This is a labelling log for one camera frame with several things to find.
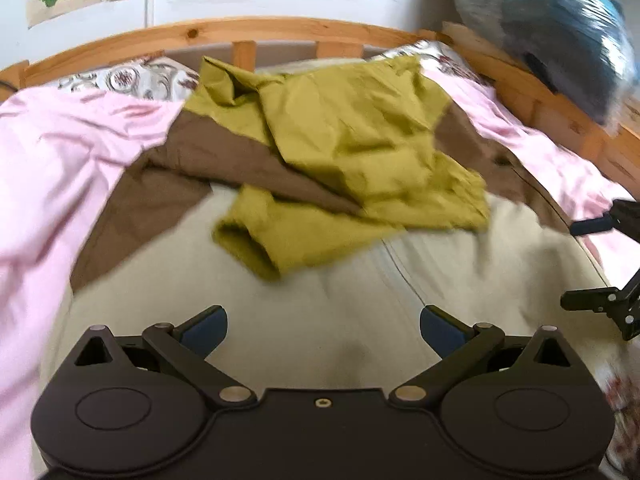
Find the wooden bed frame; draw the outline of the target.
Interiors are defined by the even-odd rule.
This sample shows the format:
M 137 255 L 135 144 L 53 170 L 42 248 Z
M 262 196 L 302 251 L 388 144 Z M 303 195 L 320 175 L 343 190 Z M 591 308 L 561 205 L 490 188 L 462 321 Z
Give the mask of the wooden bed frame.
M 209 18 L 124 32 L 37 63 L 2 65 L 1 77 L 21 89 L 90 68 L 211 44 L 230 44 L 232 64 L 254 70 L 257 48 L 267 41 L 311 42 L 314 58 L 361 58 L 367 48 L 396 48 L 420 39 L 448 44 L 494 85 L 500 101 L 523 124 L 590 160 L 632 195 L 639 193 L 638 122 L 623 122 L 616 136 L 610 136 L 566 96 L 552 93 L 523 63 L 461 24 L 446 23 L 440 32 L 404 32 L 320 18 Z

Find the floral patterned pillow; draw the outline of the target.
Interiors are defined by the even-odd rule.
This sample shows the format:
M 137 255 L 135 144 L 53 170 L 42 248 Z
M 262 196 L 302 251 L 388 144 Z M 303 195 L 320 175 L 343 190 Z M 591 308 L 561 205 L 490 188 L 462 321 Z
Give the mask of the floral patterned pillow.
M 198 86 L 198 73 L 171 58 L 147 56 L 70 74 L 48 86 L 70 92 L 108 90 L 153 101 L 183 101 Z

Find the plastic bag of clothes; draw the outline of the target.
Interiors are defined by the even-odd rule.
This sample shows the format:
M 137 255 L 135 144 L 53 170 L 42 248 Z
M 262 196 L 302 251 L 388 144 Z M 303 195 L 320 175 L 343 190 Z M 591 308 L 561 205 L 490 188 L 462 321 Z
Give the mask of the plastic bag of clothes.
M 454 0 L 463 24 L 526 65 L 606 131 L 637 80 L 616 0 Z

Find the olive beige brown garment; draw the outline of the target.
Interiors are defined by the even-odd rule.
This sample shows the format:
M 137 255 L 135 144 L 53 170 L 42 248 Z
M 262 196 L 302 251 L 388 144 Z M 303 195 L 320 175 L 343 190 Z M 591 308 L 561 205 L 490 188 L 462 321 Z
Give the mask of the olive beige brown garment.
M 268 197 L 282 210 L 272 225 L 288 246 L 312 240 L 323 256 L 277 271 L 270 251 L 260 250 L 253 271 L 213 229 L 232 211 L 245 165 L 266 153 L 235 142 L 233 174 L 224 174 L 230 139 L 176 120 L 163 145 L 125 170 L 96 220 L 44 350 L 41 381 L 50 382 L 92 324 L 134 335 L 213 304 L 226 310 L 229 333 L 207 361 L 256 390 L 393 387 L 437 360 L 419 330 L 428 304 L 516 336 L 553 325 L 592 372 L 600 370 L 620 341 L 597 315 L 560 306 L 563 292 L 604 282 L 560 206 L 461 108 L 447 113 L 436 139 L 485 179 L 487 229 L 411 230 L 347 248 L 331 228 L 354 221 L 350 207 L 285 171 L 292 193 Z

